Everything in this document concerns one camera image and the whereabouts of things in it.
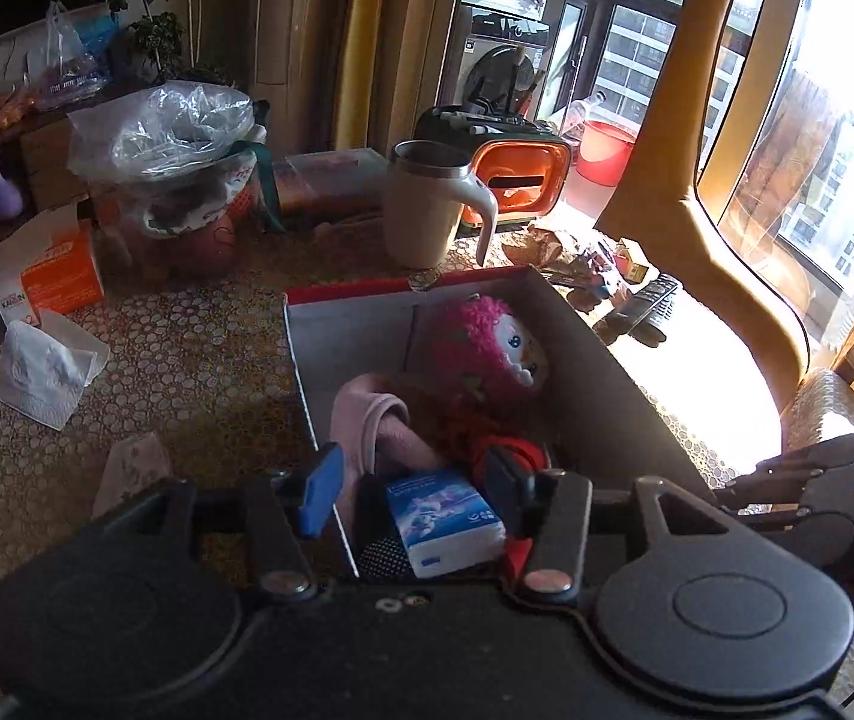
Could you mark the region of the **black mesh garment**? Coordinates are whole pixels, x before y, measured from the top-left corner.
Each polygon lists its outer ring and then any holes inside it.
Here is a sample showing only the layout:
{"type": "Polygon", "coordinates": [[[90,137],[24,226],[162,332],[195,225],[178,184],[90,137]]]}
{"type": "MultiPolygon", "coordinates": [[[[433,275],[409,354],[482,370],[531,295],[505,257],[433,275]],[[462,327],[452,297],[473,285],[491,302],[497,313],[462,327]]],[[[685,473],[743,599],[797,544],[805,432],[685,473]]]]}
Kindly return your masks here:
{"type": "Polygon", "coordinates": [[[363,580],[412,580],[406,548],[388,505],[386,486],[376,476],[360,479],[352,525],[352,553],[363,580]]]}

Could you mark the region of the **blue white tissue pack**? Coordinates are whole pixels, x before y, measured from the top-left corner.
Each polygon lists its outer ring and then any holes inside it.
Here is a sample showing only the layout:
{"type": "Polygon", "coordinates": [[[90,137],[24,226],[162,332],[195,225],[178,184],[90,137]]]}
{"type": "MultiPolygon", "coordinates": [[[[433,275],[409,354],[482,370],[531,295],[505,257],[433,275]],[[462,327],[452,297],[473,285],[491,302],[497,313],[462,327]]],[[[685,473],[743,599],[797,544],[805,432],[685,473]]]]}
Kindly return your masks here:
{"type": "Polygon", "coordinates": [[[417,578],[454,574],[502,557],[505,525],[458,472],[396,479],[386,486],[386,500],[417,578]]]}

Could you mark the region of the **red knotted cloth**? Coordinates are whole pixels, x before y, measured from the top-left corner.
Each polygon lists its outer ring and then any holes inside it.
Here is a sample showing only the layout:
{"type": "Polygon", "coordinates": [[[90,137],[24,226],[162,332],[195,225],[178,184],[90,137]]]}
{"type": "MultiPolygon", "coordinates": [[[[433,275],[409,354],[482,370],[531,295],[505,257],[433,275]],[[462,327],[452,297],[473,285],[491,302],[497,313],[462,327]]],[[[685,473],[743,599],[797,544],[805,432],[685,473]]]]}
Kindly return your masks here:
{"type": "Polygon", "coordinates": [[[459,470],[463,470],[479,489],[486,487],[486,458],[492,449],[502,449],[520,466],[526,475],[547,468],[543,447],[531,440],[513,436],[505,427],[462,401],[454,403],[445,413],[445,426],[440,431],[443,454],[459,470]]]}

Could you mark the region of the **pink fleece cloth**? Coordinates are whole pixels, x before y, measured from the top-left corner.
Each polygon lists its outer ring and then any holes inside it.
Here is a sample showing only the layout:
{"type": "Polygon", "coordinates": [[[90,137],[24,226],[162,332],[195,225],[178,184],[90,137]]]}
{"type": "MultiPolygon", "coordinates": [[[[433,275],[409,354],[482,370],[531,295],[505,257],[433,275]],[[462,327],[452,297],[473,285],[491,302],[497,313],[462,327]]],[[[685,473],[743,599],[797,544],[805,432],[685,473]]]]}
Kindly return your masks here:
{"type": "Polygon", "coordinates": [[[329,439],[344,454],[344,483],[337,498],[340,523],[353,538],[358,489],[365,476],[386,472],[436,472],[445,460],[410,424],[407,403],[389,388],[389,380],[363,374],[335,395],[329,439]]]}

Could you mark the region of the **pink fluffy plush toy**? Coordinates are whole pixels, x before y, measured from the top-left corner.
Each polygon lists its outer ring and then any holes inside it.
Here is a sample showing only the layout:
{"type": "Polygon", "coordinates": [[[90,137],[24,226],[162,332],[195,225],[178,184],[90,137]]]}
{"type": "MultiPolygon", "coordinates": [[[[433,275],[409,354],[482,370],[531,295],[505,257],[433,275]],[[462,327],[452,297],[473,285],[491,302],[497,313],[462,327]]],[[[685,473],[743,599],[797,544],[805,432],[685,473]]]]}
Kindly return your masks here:
{"type": "Polygon", "coordinates": [[[543,345],[511,305],[481,293],[436,307],[427,323],[425,364],[438,395],[487,416],[531,405],[550,376],[543,345]]]}

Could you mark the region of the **red white cardboard shoebox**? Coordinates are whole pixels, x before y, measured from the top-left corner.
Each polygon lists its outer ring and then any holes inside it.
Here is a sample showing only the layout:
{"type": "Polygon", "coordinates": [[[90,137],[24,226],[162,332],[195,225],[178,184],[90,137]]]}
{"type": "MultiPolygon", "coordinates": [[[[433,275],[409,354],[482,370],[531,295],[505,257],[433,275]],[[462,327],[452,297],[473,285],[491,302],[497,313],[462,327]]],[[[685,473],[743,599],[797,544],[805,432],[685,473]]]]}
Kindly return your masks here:
{"type": "Polygon", "coordinates": [[[299,398],[317,444],[344,454],[334,517],[350,561],[399,546],[418,578],[472,566],[448,533],[471,522],[453,496],[413,495],[391,517],[388,484],[454,472],[489,506],[474,535],[513,582],[568,589],[591,486],[639,476],[712,493],[598,335],[532,270],[292,289],[283,301],[299,398]]]}

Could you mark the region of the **black remote control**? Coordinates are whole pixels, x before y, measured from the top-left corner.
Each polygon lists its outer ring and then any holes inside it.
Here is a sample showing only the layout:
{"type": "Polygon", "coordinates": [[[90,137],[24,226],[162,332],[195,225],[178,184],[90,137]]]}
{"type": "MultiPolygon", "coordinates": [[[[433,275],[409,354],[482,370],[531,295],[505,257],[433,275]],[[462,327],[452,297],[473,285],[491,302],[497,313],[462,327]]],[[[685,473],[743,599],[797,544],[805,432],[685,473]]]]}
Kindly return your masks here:
{"type": "Polygon", "coordinates": [[[682,283],[678,278],[660,273],[633,293],[624,305],[610,310],[594,325],[594,332],[605,344],[632,337],[643,346],[658,348],[666,341],[667,324],[681,293],[682,283]]]}

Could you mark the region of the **crumpled brown wrappers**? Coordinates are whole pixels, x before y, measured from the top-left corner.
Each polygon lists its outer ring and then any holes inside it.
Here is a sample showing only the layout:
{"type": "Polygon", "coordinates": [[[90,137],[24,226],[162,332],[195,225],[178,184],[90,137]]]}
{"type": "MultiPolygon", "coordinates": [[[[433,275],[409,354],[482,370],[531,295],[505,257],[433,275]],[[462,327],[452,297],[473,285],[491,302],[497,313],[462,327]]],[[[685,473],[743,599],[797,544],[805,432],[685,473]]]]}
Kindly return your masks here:
{"type": "Polygon", "coordinates": [[[534,266],[582,312],[609,302],[621,307],[648,280],[653,266],[639,244],[614,241],[602,232],[565,232],[530,224],[502,241],[513,265],[534,266]]]}

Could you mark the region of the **clear plastic bead box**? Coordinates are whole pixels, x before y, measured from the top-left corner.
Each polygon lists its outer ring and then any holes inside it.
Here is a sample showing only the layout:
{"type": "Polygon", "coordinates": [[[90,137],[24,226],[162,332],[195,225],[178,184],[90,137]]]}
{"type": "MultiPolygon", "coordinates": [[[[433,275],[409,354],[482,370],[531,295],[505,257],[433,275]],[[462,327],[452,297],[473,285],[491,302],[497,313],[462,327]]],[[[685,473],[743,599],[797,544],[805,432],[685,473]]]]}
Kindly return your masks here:
{"type": "Polygon", "coordinates": [[[335,221],[376,213],[388,160],[371,148],[290,154],[274,163],[283,221],[335,221]]]}

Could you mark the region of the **orange white tissue box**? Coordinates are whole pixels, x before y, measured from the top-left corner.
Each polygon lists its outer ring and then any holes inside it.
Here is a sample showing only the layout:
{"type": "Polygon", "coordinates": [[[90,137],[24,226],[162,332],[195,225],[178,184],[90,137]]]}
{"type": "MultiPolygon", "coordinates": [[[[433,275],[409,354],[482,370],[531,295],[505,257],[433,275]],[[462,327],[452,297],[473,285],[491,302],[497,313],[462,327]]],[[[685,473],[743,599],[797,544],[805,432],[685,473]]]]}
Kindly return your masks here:
{"type": "Polygon", "coordinates": [[[40,325],[40,312],[72,310],[104,298],[91,223],[77,205],[41,211],[0,242],[0,319],[40,325]]]}

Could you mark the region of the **red plastic bucket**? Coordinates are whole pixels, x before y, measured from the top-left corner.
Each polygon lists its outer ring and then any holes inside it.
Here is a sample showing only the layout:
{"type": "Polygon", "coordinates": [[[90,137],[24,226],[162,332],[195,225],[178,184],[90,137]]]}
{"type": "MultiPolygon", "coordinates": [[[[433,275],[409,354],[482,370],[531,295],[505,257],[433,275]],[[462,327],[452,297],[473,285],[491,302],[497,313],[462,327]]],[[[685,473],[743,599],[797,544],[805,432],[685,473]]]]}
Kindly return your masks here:
{"type": "Polygon", "coordinates": [[[621,182],[632,156],[635,133],[604,121],[587,121],[578,146],[577,172],[603,187],[621,182]]]}

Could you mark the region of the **front-load washing machine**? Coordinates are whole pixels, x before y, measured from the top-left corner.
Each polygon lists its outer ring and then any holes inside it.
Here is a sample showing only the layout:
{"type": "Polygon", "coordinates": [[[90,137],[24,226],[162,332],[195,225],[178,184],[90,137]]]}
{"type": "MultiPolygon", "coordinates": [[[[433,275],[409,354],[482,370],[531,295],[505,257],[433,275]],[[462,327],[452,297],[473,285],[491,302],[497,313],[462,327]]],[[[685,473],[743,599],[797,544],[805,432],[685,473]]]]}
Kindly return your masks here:
{"type": "Polygon", "coordinates": [[[549,27],[475,5],[463,5],[458,18],[453,101],[495,114],[514,112],[541,70],[549,27]]]}

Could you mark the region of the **yellow giraffe shaped chair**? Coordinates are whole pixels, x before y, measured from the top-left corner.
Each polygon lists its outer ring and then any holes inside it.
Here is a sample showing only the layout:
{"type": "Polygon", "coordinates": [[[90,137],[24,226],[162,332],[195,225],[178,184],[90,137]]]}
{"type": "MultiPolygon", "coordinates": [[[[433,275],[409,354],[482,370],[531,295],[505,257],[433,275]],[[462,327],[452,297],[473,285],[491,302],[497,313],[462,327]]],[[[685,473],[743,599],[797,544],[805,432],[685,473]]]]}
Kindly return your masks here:
{"type": "Polygon", "coordinates": [[[736,332],[785,410],[808,372],[808,333],[788,301],[726,242],[697,187],[706,108],[732,3],[682,0],[632,156],[596,227],[638,242],[736,332]]]}

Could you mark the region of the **yellow curtain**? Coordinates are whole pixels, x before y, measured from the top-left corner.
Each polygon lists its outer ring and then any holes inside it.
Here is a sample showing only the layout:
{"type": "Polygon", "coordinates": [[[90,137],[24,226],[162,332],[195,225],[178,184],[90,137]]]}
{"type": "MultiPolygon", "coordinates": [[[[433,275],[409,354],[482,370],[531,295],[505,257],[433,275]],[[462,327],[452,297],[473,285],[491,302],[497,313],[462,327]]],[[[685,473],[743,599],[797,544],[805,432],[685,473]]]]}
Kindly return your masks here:
{"type": "Polygon", "coordinates": [[[331,128],[335,149],[367,144],[381,7],[383,0],[345,2],[331,128]]]}

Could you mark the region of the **plastic bag with blue items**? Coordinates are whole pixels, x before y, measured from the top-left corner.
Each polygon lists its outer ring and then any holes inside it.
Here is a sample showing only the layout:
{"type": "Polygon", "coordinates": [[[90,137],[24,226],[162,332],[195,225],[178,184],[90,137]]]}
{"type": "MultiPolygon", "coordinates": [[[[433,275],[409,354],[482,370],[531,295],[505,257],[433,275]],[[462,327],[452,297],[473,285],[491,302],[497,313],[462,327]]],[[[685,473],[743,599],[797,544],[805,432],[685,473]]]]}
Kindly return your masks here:
{"type": "Polygon", "coordinates": [[[51,2],[46,11],[43,42],[26,54],[26,76],[34,107],[41,112],[91,98],[109,83],[59,2],[51,2]]]}

